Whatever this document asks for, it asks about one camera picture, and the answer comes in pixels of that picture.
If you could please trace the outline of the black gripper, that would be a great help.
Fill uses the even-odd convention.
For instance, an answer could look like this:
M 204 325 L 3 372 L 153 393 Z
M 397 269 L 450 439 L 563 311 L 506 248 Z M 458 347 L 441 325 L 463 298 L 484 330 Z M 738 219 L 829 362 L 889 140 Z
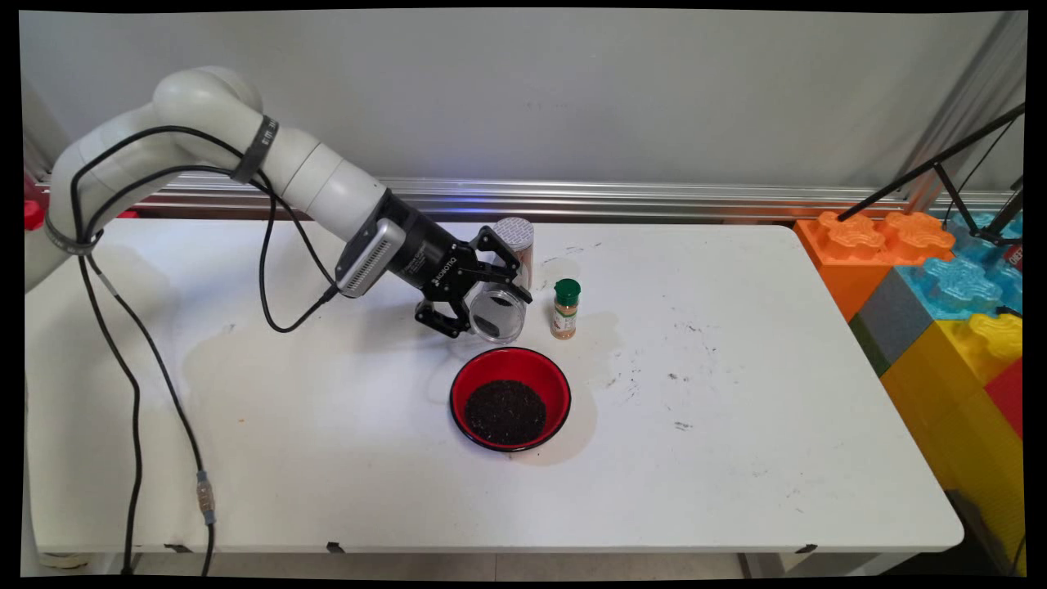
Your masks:
M 388 272 L 423 292 L 425 298 L 414 314 L 424 326 L 452 339 L 471 331 L 465 298 L 476 282 L 498 285 L 524 304 L 533 302 L 530 291 L 516 282 L 524 264 L 489 225 L 478 228 L 478 235 L 469 242 L 472 250 L 389 189 L 380 201 L 378 219 L 389 220 L 404 232 L 405 240 L 393 254 Z M 502 265 L 478 260 L 478 251 L 494 253 Z M 440 312 L 438 304 L 448 305 L 452 316 Z

